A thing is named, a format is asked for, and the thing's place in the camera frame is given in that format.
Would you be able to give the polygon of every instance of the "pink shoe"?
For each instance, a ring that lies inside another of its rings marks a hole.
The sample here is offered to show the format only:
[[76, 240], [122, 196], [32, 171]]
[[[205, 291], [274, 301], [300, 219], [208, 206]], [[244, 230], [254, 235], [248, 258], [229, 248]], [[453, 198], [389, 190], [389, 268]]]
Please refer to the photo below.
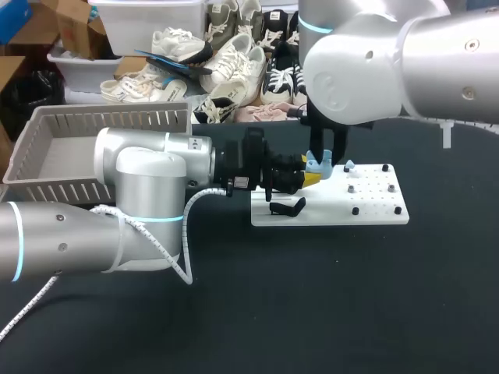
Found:
[[235, 111], [234, 122], [272, 122], [286, 121], [289, 109], [298, 109], [288, 103], [273, 103], [260, 107], [244, 107]]

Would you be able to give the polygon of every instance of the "yellow object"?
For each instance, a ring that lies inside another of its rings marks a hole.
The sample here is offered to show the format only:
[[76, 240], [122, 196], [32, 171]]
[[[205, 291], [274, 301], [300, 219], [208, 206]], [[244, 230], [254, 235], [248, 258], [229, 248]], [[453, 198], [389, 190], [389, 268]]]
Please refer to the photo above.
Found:
[[321, 178], [321, 174], [305, 173], [305, 180], [303, 181], [302, 189], [319, 183]]

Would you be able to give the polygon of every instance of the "black table surface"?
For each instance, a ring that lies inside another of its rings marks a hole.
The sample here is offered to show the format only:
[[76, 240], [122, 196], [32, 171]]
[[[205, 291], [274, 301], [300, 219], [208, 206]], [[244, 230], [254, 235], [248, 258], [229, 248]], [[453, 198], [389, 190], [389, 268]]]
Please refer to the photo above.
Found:
[[[207, 129], [215, 146], [242, 126]], [[308, 130], [266, 129], [276, 151]], [[347, 158], [391, 163], [404, 226], [253, 228], [250, 198], [189, 218], [194, 284], [171, 270], [63, 277], [0, 343], [0, 373], [497, 373], [499, 137], [353, 129]], [[0, 285], [4, 326], [47, 279]]]

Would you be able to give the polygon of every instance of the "sneaker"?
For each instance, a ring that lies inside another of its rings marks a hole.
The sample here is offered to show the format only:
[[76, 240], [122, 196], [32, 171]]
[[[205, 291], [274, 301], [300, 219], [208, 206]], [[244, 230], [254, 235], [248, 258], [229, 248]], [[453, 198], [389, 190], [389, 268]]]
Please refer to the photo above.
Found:
[[245, 0], [237, 14], [236, 33], [248, 34], [256, 43], [261, 39], [263, 23], [264, 16], [260, 2], [258, 0]]
[[279, 43], [274, 49], [260, 93], [262, 103], [292, 102], [295, 59], [295, 53], [285, 41]]
[[293, 14], [291, 20], [289, 21], [289, 38], [287, 40], [289, 45], [292, 45], [296, 49], [296, 53], [298, 53], [299, 47], [299, 31], [298, 31], [298, 12]]
[[246, 57], [239, 54], [238, 68], [234, 71], [231, 79], [243, 79], [248, 86], [246, 98], [241, 106], [245, 107], [255, 101], [260, 93], [260, 85], [265, 73], [265, 52], [262, 47], [254, 47]]
[[210, 4], [207, 14], [210, 24], [204, 39], [215, 51], [223, 47], [234, 36], [235, 21], [239, 5], [236, 0], [224, 0], [223, 4]]
[[288, 111], [298, 109], [288, 103], [273, 103], [259, 107], [244, 107], [235, 111], [234, 122], [272, 122], [295, 119], [288, 117]]
[[172, 80], [164, 90], [162, 88], [163, 85], [154, 80], [125, 76], [120, 81], [102, 82], [101, 95], [109, 104], [154, 103], [181, 100], [187, 90], [186, 84], [179, 79]]
[[162, 82], [167, 76], [169, 76], [169, 74], [164, 70], [161, 70], [152, 64], [146, 64], [139, 72], [128, 72], [120, 76], [117, 80], [128, 77], [130, 79], [147, 79]]
[[213, 92], [194, 109], [191, 123], [222, 123], [241, 105], [247, 85], [239, 79], [219, 84]]
[[273, 10], [264, 13], [264, 30], [262, 40], [258, 42], [265, 52], [274, 51], [280, 41], [286, 40], [288, 32], [288, 13]]
[[299, 65], [298, 59], [295, 60], [295, 70], [293, 72], [293, 104], [305, 105], [306, 104], [306, 88], [303, 81], [303, 70]]
[[218, 51], [218, 53], [204, 66], [210, 69], [210, 75], [200, 76], [200, 83], [204, 90], [210, 93], [220, 83], [231, 79], [237, 69], [238, 54], [248, 55], [251, 51], [253, 39], [248, 34], [238, 34]]
[[200, 64], [211, 58], [213, 48], [207, 41], [182, 29], [167, 28], [153, 33], [151, 52], [183, 65]]

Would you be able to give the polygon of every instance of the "black bag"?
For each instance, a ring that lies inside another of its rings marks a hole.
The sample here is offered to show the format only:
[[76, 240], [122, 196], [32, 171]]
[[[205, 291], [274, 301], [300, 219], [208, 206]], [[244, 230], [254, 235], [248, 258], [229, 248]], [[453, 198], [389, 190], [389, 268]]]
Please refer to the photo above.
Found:
[[2, 92], [2, 123], [11, 140], [42, 105], [64, 104], [64, 83], [55, 72], [36, 71], [13, 79]]

